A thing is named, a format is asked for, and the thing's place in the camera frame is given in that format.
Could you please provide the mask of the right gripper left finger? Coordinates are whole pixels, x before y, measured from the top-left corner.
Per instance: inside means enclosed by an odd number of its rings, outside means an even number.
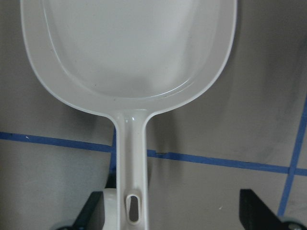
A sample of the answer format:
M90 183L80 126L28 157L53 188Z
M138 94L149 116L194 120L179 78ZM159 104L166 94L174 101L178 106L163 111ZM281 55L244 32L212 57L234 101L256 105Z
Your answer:
M70 230L102 230L105 223L103 192L92 192Z

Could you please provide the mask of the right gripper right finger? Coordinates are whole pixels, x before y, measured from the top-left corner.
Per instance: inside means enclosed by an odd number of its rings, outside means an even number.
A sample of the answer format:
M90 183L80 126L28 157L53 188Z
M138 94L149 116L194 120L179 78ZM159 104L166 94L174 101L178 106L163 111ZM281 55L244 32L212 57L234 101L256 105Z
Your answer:
M245 230L290 230L295 224L282 222L251 189L240 190L239 220Z

